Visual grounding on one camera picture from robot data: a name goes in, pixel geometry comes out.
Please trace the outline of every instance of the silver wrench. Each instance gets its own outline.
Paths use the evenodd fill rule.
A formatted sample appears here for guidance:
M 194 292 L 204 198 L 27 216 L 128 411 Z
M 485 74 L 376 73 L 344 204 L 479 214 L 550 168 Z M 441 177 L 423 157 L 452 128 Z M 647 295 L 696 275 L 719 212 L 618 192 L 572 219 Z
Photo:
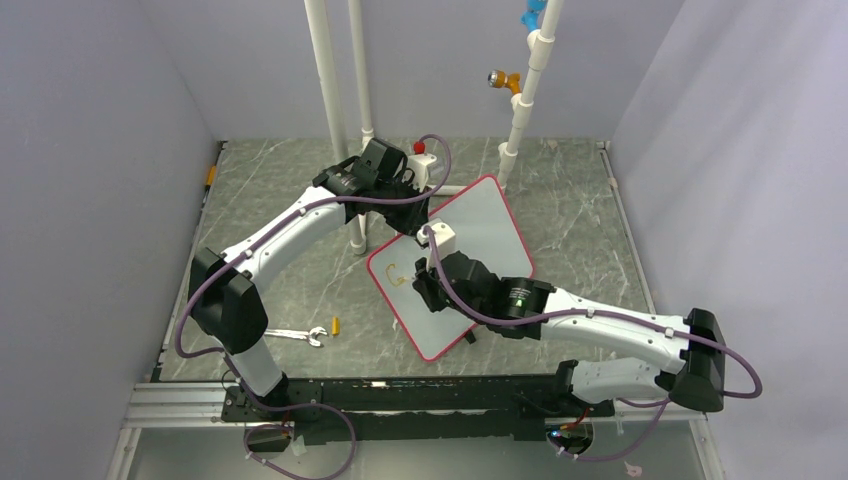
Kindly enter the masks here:
M 265 330 L 265 335 L 269 337 L 292 338 L 295 340 L 305 340 L 313 347 L 323 347 L 321 341 L 318 340 L 318 335 L 327 335 L 327 329 L 324 327 L 315 327 L 312 330 L 285 330 L 281 328 Z

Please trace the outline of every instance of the white wall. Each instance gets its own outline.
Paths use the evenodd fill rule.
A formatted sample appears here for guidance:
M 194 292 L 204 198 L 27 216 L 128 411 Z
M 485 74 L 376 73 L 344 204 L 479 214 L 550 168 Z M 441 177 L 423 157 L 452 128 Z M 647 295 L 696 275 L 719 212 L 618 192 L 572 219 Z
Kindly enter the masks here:
M 0 8 L 0 478 L 103 478 L 215 144 L 136 0 Z
M 762 374 L 711 416 L 729 478 L 848 478 L 846 51 L 844 2 L 688 0 L 613 139 L 659 306 Z
M 381 136 L 506 136 L 494 68 L 527 73 L 523 0 L 363 0 Z M 683 0 L 567 0 L 529 135 L 611 138 Z M 327 1 L 351 136 L 359 135 L 347 2 Z M 142 0 L 221 139 L 325 137 L 303 0 Z

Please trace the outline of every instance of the wall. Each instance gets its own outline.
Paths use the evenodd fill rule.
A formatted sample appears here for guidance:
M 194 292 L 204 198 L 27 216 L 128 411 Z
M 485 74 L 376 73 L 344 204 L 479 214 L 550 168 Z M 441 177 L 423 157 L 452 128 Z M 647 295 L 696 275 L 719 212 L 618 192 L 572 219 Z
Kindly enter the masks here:
M 0 477 L 103 478 L 215 144 L 135 0 L 0 12 Z
M 732 479 L 848 478 L 846 49 L 843 2 L 689 0 L 613 138 L 659 306 L 763 377 L 710 417 Z
M 494 68 L 527 73 L 523 0 L 363 0 L 374 125 L 381 136 L 506 136 Z M 529 135 L 611 138 L 682 0 L 566 0 Z M 359 136 L 347 2 L 327 2 L 342 101 Z M 302 0 L 142 0 L 221 139 L 325 137 Z

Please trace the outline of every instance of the orange valve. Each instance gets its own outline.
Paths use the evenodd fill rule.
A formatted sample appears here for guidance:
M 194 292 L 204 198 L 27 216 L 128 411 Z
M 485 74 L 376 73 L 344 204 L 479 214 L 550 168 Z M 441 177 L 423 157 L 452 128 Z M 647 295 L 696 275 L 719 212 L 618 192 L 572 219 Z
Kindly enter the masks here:
M 489 86 L 492 88 L 508 88 L 513 95 L 521 93 L 521 74 L 510 73 L 505 74 L 500 70 L 492 70 L 489 72 Z

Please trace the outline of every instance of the floor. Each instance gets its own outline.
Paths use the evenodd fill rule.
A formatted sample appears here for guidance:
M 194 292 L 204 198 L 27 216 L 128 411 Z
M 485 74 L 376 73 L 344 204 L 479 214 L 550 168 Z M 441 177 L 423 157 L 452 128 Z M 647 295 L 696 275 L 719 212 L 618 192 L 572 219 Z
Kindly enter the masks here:
M 412 151 L 412 138 L 388 140 Z M 448 183 L 468 184 L 496 173 L 497 146 L 504 140 L 449 139 L 455 166 Z M 358 146 L 351 141 L 350 151 Z M 439 155 L 438 149 L 431 151 Z M 199 245 L 221 251 L 247 238 L 290 206 L 332 159 L 331 145 L 324 139 L 227 143 L 205 206 Z M 536 264 L 535 278 L 593 300 L 647 311 L 593 139 L 526 139 L 506 194 Z M 381 217 L 369 218 L 369 252 L 392 237 Z M 351 253 L 347 230 L 340 229 L 316 242 L 263 296 L 269 328 L 329 328 L 333 316 L 341 319 L 342 333 L 328 339 L 325 348 L 268 339 L 290 377 L 552 373 L 562 360 L 601 360 L 610 353 L 571 342 L 509 340 L 478 328 L 476 343 L 460 342 L 439 360 L 426 363 L 393 321 L 366 271 L 365 258 Z M 189 321 L 183 345 L 197 350 L 213 342 Z M 183 360 L 171 349 L 160 378 L 218 379 L 224 370 L 219 357 Z

